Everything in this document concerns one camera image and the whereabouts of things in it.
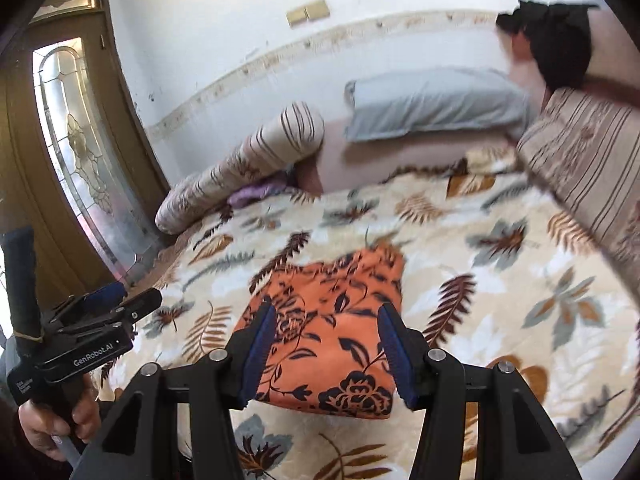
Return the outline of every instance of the leaf-patterned blanket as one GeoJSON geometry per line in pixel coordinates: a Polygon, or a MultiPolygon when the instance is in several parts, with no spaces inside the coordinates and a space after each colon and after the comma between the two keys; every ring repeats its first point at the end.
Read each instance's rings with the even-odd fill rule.
{"type": "MultiPolygon", "coordinates": [[[[134,349],[96,374],[101,396],[113,398],[146,362],[176,367],[223,346],[252,292],[281,264],[335,260],[381,239],[404,255],[404,322],[463,363],[516,364],[578,465],[636,416],[638,306],[587,233],[522,174],[406,174],[211,214],[159,280],[163,305],[138,324],[134,349]]],[[[387,420],[256,401],[232,413],[247,478],[276,480],[404,480],[422,419],[398,398],[387,420]]],[[[474,475],[477,419],[470,404],[465,479],[474,475]]]]}

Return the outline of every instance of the door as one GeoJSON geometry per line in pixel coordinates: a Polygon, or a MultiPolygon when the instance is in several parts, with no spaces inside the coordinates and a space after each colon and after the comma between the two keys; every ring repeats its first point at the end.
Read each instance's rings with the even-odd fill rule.
{"type": "Polygon", "coordinates": [[[4,73],[22,202],[47,232],[40,241],[87,290],[135,282],[164,246],[153,218],[166,184],[127,108],[105,14],[34,23],[4,73]]]}

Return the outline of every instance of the metal bolt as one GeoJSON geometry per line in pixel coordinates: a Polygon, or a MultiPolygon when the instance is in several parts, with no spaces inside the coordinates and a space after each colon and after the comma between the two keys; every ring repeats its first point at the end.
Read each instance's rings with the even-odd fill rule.
{"type": "Polygon", "coordinates": [[[432,361],[443,361],[447,356],[447,353],[440,348],[432,348],[431,350],[429,350],[427,355],[432,361]]]}
{"type": "Polygon", "coordinates": [[[511,361],[500,361],[498,363],[498,370],[500,370],[503,374],[511,374],[515,369],[516,367],[511,361]]]}
{"type": "Polygon", "coordinates": [[[150,377],[158,371],[159,366],[156,363],[147,363],[140,368],[140,373],[145,377],[150,377]]]}
{"type": "Polygon", "coordinates": [[[216,348],[209,352],[209,359],[212,361],[224,361],[228,353],[224,348],[216,348]]]}

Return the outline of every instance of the black garment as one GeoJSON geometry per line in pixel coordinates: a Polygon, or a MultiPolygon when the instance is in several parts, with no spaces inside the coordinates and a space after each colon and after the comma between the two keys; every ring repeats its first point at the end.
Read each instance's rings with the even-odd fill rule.
{"type": "Polygon", "coordinates": [[[509,34],[524,33],[552,92],[563,86],[580,88],[591,60],[587,9],[597,6],[519,2],[513,14],[499,14],[495,24],[509,34]]]}

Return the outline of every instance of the folded orange cloth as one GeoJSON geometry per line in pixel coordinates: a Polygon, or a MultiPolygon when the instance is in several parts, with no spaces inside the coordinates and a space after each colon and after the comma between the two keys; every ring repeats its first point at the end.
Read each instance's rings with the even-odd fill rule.
{"type": "Polygon", "coordinates": [[[395,384],[378,336],[378,309],[402,301],[404,259],[382,244],[334,262],[277,267],[235,330],[268,296],[276,336],[257,400],[313,413],[387,418],[395,384]]]}

